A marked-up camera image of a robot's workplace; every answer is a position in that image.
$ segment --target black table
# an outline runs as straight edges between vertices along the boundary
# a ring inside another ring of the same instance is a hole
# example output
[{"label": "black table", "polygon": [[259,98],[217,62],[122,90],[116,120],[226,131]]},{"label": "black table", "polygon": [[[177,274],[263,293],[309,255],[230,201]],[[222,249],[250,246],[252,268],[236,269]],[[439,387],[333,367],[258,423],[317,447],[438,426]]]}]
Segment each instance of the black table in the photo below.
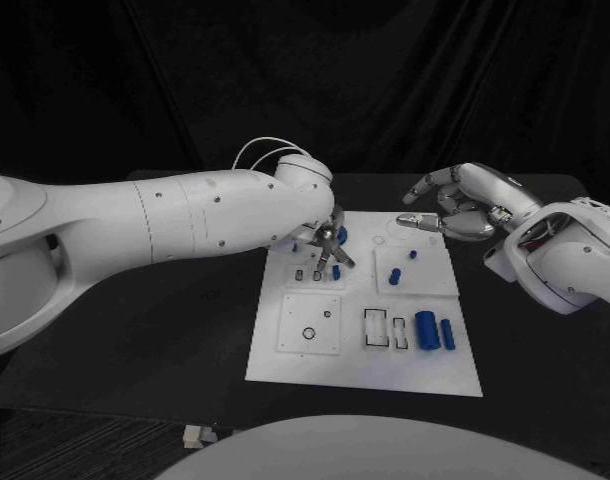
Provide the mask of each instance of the black table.
[{"label": "black table", "polygon": [[[568,176],[517,179],[544,202],[585,194]],[[337,175],[335,200],[345,210],[403,211],[416,180]],[[433,197],[415,207],[435,211]],[[0,407],[240,429],[307,415],[393,416],[610,463],[610,305],[598,301],[568,317],[550,312],[482,266],[493,243],[446,239],[484,398],[246,382],[260,249],[100,282],[20,347]]]}]

